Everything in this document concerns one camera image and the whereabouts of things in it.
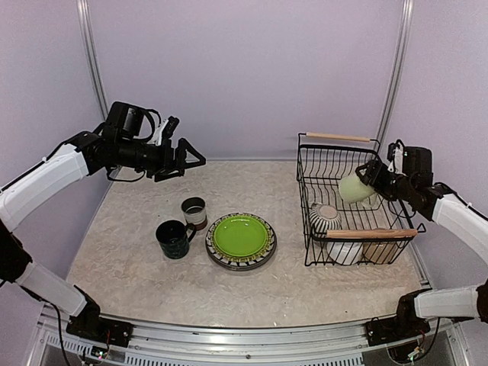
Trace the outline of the light green cup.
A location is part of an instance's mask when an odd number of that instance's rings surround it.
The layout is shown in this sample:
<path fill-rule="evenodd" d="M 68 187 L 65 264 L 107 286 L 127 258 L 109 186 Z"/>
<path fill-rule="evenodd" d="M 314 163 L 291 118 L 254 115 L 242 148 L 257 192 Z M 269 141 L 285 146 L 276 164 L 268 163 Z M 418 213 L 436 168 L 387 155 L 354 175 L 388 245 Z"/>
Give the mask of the light green cup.
<path fill-rule="evenodd" d="M 371 186 L 364 184 L 355 173 L 352 173 L 340 180 L 339 194 L 345 203 L 353 204 L 368 199 L 376 192 Z"/>

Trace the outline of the brown white small bowl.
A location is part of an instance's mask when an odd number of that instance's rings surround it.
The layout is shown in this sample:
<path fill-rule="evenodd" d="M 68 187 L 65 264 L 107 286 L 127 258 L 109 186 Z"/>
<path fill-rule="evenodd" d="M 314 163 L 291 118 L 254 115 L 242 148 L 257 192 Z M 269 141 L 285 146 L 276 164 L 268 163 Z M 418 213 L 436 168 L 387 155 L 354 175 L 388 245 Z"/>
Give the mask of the brown white small bowl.
<path fill-rule="evenodd" d="M 201 197 L 190 197 L 181 203 L 185 221 L 195 225 L 197 231 L 207 226 L 206 203 Z"/>

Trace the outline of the striped black white cup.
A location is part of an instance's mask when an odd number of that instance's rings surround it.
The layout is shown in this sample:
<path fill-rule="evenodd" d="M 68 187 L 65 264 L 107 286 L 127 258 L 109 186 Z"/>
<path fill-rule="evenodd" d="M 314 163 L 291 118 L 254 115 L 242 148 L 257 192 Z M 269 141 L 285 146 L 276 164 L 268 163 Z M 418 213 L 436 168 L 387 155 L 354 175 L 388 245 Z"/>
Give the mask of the striped black white cup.
<path fill-rule="evenodd" d="M 310 224 L 317 236 L 325 236 L 328 230 L 342 228 L 342 218 L 333 206 L 314 202 L 310 208 Z"/>

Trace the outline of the dark green mug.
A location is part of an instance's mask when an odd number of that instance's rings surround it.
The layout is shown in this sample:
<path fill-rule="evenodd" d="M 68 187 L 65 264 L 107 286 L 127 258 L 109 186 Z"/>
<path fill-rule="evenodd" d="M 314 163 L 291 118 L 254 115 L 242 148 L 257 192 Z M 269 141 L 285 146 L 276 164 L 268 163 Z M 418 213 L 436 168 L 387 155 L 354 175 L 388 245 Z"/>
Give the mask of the dark green mug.
<path fill-rule="evenodd" d="M 193 223 L 184 224 L 178 220 L 168 220 L 157 227 L 156 240 L 167 258 L 180 259 L 188 254 L 190 242 L 196 232 Z"/>

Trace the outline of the white plate dark stripes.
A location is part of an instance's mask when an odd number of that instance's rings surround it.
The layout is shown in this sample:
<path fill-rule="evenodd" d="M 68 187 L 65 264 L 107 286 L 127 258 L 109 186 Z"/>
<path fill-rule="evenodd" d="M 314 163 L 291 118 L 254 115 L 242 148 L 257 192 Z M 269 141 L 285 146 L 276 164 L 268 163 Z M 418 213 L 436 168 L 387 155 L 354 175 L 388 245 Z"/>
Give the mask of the white plate dark stripes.
<path fill-rule="evenodd" d="M 268 225 L 270 226 L 270 228 L 271 228 L 271 246 L 276 245 L 276 246 L 278 247 L 278 239 L 277 239 L 277 236 L 276 236 L 276 233 L 275 233 L 274 229 L 272 228 L 272 226 L 271 226 L 271 225 L 270 225 L 270 224 L 269 224 L 267 221 L 265 221 L 265 223 L 266 223 L 266 224 L 268 224 Z M 210 247 L 210 229 L 207 231 L 206 236 L 205 236 L 205 245 L 206 245 L 206 246 L 209 246 L 209 247 Z"/>

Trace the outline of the lime green plate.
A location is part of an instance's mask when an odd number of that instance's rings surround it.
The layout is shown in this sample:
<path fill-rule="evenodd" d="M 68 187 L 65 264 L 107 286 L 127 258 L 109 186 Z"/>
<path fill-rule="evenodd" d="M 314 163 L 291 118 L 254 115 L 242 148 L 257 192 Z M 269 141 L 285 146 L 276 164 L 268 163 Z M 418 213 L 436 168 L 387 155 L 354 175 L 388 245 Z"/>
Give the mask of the lime green plate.
<path fill-rule="evenodd" d="M 216 225 L 212 240 L 214 247 L 224 255 L 244 258 L 264 249 L 268 230 L 257 218 L 237 214 L 224 218 Z"/>

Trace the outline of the grey reindeer plate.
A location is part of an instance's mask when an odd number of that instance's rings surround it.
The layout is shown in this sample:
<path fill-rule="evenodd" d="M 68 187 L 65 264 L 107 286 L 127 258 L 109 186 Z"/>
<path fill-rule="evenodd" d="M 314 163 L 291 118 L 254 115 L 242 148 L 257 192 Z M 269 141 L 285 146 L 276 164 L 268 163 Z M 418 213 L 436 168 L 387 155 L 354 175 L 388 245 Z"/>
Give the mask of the grey reindeer plate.
<path fill-rule="evenodd" d="M 269 250 L 267 250 L 263 255 L 259 256 L 256 259 L 251 259 L 248 262 L 232 262 L 229 259 L 224 258 L 220 254 L 218 254 L 214 249 L 209 246 L 205 246 L 206 252 L 209 258 L 217 265 L 226 270 L 236 271 L 236 272 L 243 272 L 243 271 L 251 271 L 257 268 L 263 267 L 267 264 L 273 255 L 276 252 L 276 245 L 271 246 Z"/>

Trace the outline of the yellow green woven plate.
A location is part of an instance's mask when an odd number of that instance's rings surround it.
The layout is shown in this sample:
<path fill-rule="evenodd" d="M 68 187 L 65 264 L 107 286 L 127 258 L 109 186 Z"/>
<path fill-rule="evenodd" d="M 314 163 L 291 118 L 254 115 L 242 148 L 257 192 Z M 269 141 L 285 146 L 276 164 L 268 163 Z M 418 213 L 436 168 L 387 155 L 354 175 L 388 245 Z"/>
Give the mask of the yellow green woven plate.
<path fill-rule="evenodd" d="M 232 262 L 252 261 L 271 246 L 271 228 L 250 213 L 221 217 L 210 229 L 210 247 Z"/>

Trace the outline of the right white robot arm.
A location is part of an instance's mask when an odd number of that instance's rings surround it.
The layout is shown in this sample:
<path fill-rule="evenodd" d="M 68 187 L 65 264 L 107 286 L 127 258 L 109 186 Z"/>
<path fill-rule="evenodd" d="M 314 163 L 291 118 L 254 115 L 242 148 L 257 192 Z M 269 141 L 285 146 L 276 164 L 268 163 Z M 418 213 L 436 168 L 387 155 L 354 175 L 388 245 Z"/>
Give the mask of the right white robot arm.
<path fill-rule="evenodd" d="M 446 184 L 434 184 L 432 173 L 415 172 L 407 176 L 372 159 L 356 168 L 355 174 L 384 199 L 405 201 L 415 212 L 444 227 L 482 260 L 487 260 L 487 218 Z M 390 332 L 404 339 L 430 317 L 478 318 L 485 323 L 487 283 L 402 296 L 390 321 Z"/>

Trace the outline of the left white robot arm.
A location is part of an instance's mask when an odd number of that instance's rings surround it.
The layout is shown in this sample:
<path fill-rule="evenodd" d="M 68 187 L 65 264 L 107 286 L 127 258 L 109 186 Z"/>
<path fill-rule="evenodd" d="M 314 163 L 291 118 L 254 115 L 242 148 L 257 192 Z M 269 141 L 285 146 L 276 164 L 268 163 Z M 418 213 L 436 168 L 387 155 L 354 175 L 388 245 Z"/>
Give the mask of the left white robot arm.
<path fill-rule="evenodd" d="M 14 235 L 35 210 L 70 185 L 96 172 L 134 169 L 156 182 L 205 165 L 205 157 L 185 138 L 172 147 L 173 127 L 157 128 L 140 139 L 100 124 L 59 144 L 52 154 L 1 189 L 1 279 L 30 291 L 68 314 L 90 339 L 107 331 L 100 307 L 84 291 L 35 262 Z"/>

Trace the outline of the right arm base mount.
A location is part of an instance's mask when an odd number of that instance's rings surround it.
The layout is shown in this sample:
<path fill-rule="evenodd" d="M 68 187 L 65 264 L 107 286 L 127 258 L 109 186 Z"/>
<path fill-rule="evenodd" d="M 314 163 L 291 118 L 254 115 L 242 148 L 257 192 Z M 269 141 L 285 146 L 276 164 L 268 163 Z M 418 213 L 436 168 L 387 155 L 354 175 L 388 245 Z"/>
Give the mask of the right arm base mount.
<path fill-rule="evenodd" d="M 366 322 L 364 327 L 369 346 L 384 345 L 422 336 L 431 330 L 429 322 L 424 319 L 401 323 L 395 316 L 383 319 L 373 318 Z"/>

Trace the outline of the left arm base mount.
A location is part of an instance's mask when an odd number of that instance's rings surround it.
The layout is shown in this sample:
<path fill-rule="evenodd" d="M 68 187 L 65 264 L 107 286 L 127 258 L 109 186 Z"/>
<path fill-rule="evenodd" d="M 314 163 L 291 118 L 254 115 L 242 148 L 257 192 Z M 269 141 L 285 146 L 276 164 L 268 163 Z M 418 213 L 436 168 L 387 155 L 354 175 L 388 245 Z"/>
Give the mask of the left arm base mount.
<path fill-rule="evenodd" d="M 120 320 L 99 318 L 94 325 L 88 325 L 71 319 L 66 331 L 81 339 L 127 348 L 133 333 L 133 324 Z"/>

